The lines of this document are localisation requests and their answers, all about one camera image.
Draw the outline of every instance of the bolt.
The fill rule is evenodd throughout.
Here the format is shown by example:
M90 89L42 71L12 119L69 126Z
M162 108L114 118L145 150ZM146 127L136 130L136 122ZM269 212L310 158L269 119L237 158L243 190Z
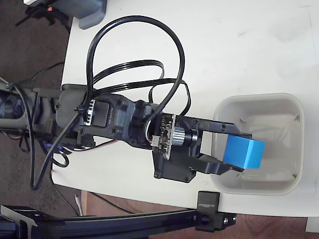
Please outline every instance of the bolt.
M5 88L6 88L7 91L12 91L12 89L13 89L13 83L7 83L7 84L5 85Z
M116 132L117 132L116 128L112 128L111 134L116 134Z
M131 138L130 139L130 142L131 142L131 144L137 144L138 143L138 140L136 139L136 138Z
M143 101L139 100L136 102L136 108L143 108L143 106L144 106Z
M200 218L200 222L203 224L203 225L207 225L210 223L210 219L208 216L204 215Z
M120 106L121 104L123 104L123 101L122 101L122 100L117 100L117 101L116 101L116 105L117 105L117 106Z

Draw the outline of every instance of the red wire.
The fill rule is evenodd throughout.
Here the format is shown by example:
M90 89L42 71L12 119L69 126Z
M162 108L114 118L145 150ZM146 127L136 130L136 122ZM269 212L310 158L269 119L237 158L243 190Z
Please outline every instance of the red wire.
M73 151L77 151L77 152L88 151L88 150L91 150L91 149L96 149L96 148L100 148L100 147L103 147L103 146L106 146L106 145L109 145L109 144L112 144L112 143L116 143L117 141L118 140L116 140L116 139L112 139L112 140L107 141L105 143L101 143L101 144L97 145L94 148L86 148L86 149L82 149L82 150L73 150Z

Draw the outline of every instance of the black clamp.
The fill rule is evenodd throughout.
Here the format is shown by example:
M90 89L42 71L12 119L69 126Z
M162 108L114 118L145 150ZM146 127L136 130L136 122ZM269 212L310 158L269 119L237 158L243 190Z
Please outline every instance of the black clamp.
M70 28L68 27L69 16L56 8L50 7L51 2L54 1L51 0L46 4L40 3L36 6L29 6L25 11L26 17L15 25L19 26L30 18L40 19L44 17L49 21L49 25L53 25L57 19L68 31L70 31Z
M63 219L39 212L30 207L1 206L0 213L10 221L15 222L16 238L18 239L58 239L60 238L61 227L65 226Z
M218 212L218 204L219 193L198 192L196 230L213 233L236 224L237 215Z

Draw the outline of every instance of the screw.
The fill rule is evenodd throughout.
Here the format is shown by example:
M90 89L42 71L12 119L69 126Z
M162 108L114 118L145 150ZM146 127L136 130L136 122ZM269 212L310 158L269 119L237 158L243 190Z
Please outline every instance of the screw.
M116 128L113 128L113 129L111 130L111 134L116 134L116 132L117 132Z
M143 101L139 100L136 102L136 108L142 108L144 106Z
M138 143L138 140L136 139L136 138L131 138L130 139L130 142L131 142L131 144L137 144Z
M116 105L117 105L117 106L120 106L121 104L123 104L123 101L122 101L122 100L117 100L117 101L116 101Z
M210 223L210 219L209 219L208 216L204 215L204 216L201 217L200 222L201 222L203 225L207 225L207 224Z

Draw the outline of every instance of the circuit board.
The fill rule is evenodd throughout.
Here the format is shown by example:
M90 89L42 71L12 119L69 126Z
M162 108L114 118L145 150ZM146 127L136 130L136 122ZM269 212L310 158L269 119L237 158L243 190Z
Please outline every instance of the circuit board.
M175 115L163 114L160 122L160 135L153 135L151 146L158 147L163 157L169 160L174 131Z

